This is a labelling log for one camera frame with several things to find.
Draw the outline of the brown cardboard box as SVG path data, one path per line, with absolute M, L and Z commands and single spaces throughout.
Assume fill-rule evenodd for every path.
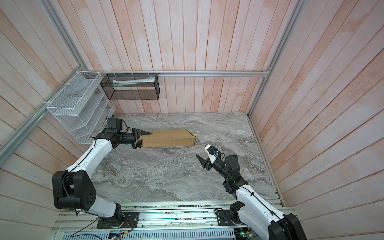
M 141 135 L 137 140 L 143 148 L 165 148 L 193 146 L 196 136 L 188 130 L 152 131 L 150 135 Z

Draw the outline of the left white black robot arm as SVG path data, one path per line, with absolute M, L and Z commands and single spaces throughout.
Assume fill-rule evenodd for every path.
M 119 145 L 142 147 L 140 138 L 148 132 L 129 128 L 123 119 L 109 118 L 106 127 L 93 138 L 89 149 L 70 167 L 52 177 L 54 205 L 57 209 L 84 211 L 98 216 L 111 228 L 124 224 L 122 207 L 98 196 L 91 181 L 94 171 Z

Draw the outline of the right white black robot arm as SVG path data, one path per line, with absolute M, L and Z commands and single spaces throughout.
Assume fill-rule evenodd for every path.
M 226 192 L 237 201 L 228 211 L 234 224 L 245 224 L 263 240 L 306 240 L 306 234 L 294 214 L 285 214 L 264 200 L 240 174 L 238 156 L 230 155 L 222 161 L 209 155 L 207 159 L 196 155 L 207 171 L 214 169 L 224 177 Z

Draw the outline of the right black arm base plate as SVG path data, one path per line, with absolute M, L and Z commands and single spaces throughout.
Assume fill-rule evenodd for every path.
M 223 210 L 217 208 L 214 210 L 219 226 L 253 226 L 257 223 L 256 218 L 251 215 L 247 208 L 240 210 Z

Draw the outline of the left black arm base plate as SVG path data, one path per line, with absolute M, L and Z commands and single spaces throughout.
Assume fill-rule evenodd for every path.
M 139 212 L 122 212 L 111 218 L 100 218 L 97 229 L 135 229 L 138 225 Z

